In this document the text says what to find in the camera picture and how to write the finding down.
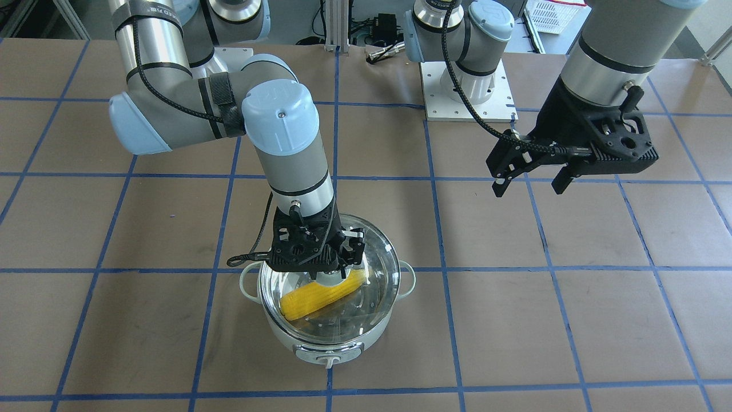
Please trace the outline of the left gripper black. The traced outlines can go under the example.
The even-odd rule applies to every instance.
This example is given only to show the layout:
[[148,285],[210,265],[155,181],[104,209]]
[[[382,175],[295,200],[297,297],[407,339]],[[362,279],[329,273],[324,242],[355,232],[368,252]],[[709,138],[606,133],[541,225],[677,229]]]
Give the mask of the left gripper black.
[[[637,104],[644,95],[638,85],[620,90],[620,105],[604,107],[575,96],[559,78],[541,107],[528,135],[507,129],[510,139],[499,139],[487,156],[494,195],[502,197],[510,183],[538,166],[565,164],[552,180],[562,195],[583,175],[636,174],[659,160],[643,113]],[[588,156],[561,156],[548,144],[575,146]]]

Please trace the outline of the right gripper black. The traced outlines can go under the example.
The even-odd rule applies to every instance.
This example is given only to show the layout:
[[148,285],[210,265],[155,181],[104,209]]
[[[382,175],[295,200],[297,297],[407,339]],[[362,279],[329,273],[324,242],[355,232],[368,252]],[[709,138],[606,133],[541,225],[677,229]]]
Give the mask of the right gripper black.
[[359,266],[365,248],[364,228],[341,232],[334,199],[321,212],[306,218],[276,209],[269,268],[280,273],[329,273]]

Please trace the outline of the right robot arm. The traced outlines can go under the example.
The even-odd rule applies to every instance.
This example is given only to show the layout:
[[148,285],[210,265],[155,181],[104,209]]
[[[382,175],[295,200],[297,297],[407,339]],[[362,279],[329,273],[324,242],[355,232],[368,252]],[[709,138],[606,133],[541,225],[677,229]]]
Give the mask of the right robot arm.
[[361,228],[343,227],[320,120],[309,90],[278,57],[255,54],[236,71],[216,46],[269,31],[266,1],[110,1],[126,91],[109,101],[118,140],[132,154],[246,136],[277,211],[273,271],[345,279],[363,261]]

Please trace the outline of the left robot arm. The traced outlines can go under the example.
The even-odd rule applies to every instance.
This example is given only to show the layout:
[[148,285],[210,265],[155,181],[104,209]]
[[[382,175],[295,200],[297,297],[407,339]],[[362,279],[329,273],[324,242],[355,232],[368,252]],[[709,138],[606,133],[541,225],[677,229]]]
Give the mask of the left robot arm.
[[515,23],[504,5],[416,1],[406,13],[408,58],[443,63],[437,82],[442,94],[498,139],[486,159],[497,197],[517,176],[541,166],[560,166],[552,187],[561,195],[575,178],[637,174],[659,159],[638,109],[642,84],[703,2],[588,5],[590,13],[528,134],[499,132],[478,112],[479,104],[492,100]]

